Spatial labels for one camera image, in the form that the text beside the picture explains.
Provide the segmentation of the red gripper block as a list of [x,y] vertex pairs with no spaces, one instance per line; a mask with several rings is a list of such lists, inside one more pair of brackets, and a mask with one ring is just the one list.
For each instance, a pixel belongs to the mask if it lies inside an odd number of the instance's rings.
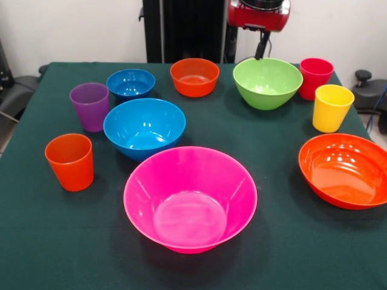
[[264,57],[271,32],[280,32],[285,27],[291,9],[290,1],[228,1],[227,22],[230,26],[252,31],[260,30],[255,59]]

